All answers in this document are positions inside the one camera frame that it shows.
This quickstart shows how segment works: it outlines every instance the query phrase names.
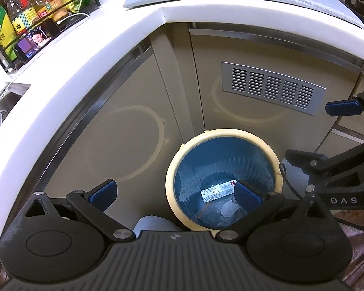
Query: vent slot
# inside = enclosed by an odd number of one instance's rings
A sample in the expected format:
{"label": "vent slot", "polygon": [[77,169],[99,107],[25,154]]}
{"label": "vent slot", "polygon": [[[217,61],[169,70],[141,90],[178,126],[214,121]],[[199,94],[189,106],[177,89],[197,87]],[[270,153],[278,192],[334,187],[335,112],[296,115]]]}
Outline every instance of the vent slot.
{"label": "vent slot", "polygon": [[222,62],[223,91],[265,100],[314,115],[326,89],[306,81],[246,65]]}
{"label": "vent slot", "polygon": [[247,71],[233,69],[232,73],[232,89],[235,91],[245,92],[247,85]]}

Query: blue gripper pad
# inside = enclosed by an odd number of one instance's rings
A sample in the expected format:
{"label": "blue gripper pad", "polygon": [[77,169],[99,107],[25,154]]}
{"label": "blue gripper pad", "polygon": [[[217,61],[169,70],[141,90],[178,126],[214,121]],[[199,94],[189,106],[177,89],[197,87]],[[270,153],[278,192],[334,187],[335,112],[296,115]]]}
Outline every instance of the blue gripper pad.
{"label": "blue gripper pad", "polygon": [[357,100],[340,100],[327,103],[325,111],[331,117],[356,116],[361,115],[363,108]]}
{"label": "blue gripper pad", "polygon": [[85,194],[93,206],[104,212],[117,198],[117,184],[109,179]]}
{"label": "blue gripper pad", "polygon": [[263,203],[259,195],[239,182],[234,186],[234,198],[247,213],[259,208]]}

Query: white countertop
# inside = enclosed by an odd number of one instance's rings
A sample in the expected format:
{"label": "white countertop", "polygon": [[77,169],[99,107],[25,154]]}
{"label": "white countertop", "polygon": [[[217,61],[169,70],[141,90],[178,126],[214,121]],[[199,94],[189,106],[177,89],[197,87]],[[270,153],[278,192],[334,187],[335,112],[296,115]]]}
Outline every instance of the white countertop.
{"label": "white countertop", "polygon": [[[167,22],[266,27],[324,42],[364,60],[363,29],[298,6],[182,0],[125,10],[124,1],[101,0],[101,9],[17,77],[16,82],[31,86],[0,127],[0,235],[25,179],[66,117],[115,63]],[[0,82],[8,80],[0,72]]]}

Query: white cable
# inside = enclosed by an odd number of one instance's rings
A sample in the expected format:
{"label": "white cable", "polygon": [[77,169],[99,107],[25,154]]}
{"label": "white cable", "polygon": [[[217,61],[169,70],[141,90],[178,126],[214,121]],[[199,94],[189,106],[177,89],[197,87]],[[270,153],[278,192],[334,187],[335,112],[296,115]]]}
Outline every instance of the white cable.
{"label": "white cable", "polygon": [[63,20],[58,21],[57,25],[61,24],[63,21],[67,20],[68,18],[76,16],[76,15],[85,15],[87,18],[90,18],[90,15],[86,14],[86,13],[73,13],[72,15],[65,17]]}

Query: ventilation grille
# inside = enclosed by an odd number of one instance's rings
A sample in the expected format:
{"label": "ventilation grille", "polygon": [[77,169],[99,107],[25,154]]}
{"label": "ventilation grille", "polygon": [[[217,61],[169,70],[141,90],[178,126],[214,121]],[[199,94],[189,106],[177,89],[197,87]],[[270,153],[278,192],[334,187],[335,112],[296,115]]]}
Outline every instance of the ventilation grille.
{"label": "ventilation grille", "polygon": [[325,88],[283,74],[222,62],[222,89],[314,115]]}

